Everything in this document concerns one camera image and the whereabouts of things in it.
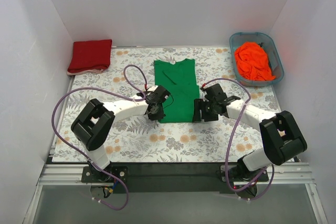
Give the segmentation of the green t-shirt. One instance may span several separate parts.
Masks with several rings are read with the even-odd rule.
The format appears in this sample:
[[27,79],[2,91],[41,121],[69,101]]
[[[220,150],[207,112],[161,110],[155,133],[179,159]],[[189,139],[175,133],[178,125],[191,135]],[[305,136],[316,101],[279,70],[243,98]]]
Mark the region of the green t-shirt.
[[174,64],[154,62],[155,84],[170,92],[163,103],[165,117],[160,123],[189,123],[194,114],[194,100],[200,98],[196,81],[195,60],[184,59]]

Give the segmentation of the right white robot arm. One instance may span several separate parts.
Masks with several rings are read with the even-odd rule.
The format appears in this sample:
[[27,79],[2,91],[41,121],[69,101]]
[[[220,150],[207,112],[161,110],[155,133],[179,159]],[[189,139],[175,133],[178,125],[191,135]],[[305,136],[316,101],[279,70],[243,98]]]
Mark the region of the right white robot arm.
[[248,105],[235,95],[227,96],[218,83],[201,90],[205,97],[194,100],[193,122],[212,122],[224,116],[261,135],[262,148],[241,157],[234,167],[225,165],[226,178],[251,180],[263,168],[282,165],[307,150],[306,140],[290,112],[274,113]]

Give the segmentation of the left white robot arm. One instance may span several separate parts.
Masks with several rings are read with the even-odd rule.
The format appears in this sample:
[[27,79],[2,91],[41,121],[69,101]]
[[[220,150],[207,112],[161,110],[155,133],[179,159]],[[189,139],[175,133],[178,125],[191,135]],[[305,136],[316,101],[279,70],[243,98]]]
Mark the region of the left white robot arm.
[[111,178],[110,160],[104,143],[117,122],[146,115],[151,121],[165,117],[163,103],[171,93],[163,86],[153,86],[126,100],[100,102],[90,100],[71,125],[71,130],[85,148],[88,160],[96,165],[93,175],[100,182]]

